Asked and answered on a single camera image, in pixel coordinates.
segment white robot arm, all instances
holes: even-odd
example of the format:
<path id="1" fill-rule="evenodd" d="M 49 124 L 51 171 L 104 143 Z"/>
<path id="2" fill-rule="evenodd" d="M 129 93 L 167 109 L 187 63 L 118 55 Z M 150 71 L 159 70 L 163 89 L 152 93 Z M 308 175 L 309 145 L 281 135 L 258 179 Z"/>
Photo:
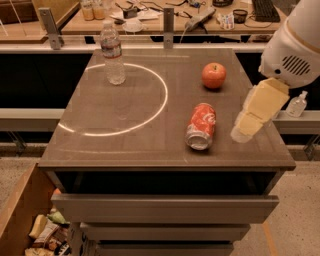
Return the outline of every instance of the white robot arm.
<path id="1" fill-rule="evenodd" d="M 301 0 L 268 42 L 259 71 L 268 79 L 249 92 L 231 131 L 248 142 L 288 101 L 289 89 L 320 75 L 320 1 Z"/>
<path id="2" fill-rule="evenodd" d="M 266 46 L 259 71 L 290 89 L 320 75 L 320 1 L 301 0 Z"/>

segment apple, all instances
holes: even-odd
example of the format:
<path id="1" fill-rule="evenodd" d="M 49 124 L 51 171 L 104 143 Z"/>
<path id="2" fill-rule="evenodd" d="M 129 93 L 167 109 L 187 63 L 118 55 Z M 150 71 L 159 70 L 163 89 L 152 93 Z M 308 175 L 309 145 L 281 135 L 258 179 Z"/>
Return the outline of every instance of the apple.
<path id="1" fill-rule="evenodd" d="M 201 74 L 203 85 L 209 89 L 220 88 L 226 76 L 226 68 L 217 62 L 207 64 Z"/>

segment cup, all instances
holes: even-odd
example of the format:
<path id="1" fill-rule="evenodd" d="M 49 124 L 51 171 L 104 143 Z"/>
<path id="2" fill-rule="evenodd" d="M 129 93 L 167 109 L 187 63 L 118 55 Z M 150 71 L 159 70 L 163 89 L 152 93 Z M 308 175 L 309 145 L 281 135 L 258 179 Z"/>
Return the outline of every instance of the cup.
<path id="1" fill-rule="evenodd" d="M 246 21 L 248 12 L 242 9 L 233 10 L 234 23 L 242 24 Z"/>
<path id="2" fill-rule="evenodd" d="M 103 20 L 105 18 L 104 8 L 101 0 L 94 0 L 92 3 L 93 15 L 97 20 Z"/>
<path id="3" fill-rule="evenodd" d="M 81 1 L 81 10 L 82 10 L 84 20 L 94 19 L 91 1 L 88 1 L 88 0 Z"/>

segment gray drawer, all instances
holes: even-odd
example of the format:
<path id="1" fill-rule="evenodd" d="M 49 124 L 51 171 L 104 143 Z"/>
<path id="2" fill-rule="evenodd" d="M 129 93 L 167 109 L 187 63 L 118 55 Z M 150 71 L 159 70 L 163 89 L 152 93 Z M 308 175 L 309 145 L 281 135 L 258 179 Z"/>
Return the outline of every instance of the gray drawer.
<path id="1" fill-rule="evenodd" d="M 248 232 L 249 225 L 206 224 L 106 224 L 81 223 L 90 240 L 116 241 L 236 241 Z"/>
<path id="2" fill-rule="evenodd" d="M 52 196 L 71 222 L 249 224 L 262 223 L 277 196 L 89 195 Z"/>
<path id="3" fill-rule="evenodd" d="M 231 244 L 109 244 L 99 245 L 95 256 L 227 256 L 232 250 Z"/>

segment water bottle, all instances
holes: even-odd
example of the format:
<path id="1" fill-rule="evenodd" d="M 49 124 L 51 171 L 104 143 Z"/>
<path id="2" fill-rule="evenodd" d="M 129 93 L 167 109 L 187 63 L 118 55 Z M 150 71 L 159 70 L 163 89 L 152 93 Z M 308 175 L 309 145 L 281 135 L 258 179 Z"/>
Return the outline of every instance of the water bottle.
<path id="1" fill-rule="evenodd" d="M 103 21 L 100 33 L 101 50 L 105 59 L 105 74 L 111 84 L 122 84 L 126 80 L 122 60 L 121 41 L 111 20 Z"/>
<path id="2" fill-rule="evenodd" d="M 299 97 L 294 97 L 288 107 L 286 108 L 286 113 L 292 117 L 299 117 L 301 116 L 302 112 L 307 106 L 306 96 L 308 92 L 302 91 Z"/>

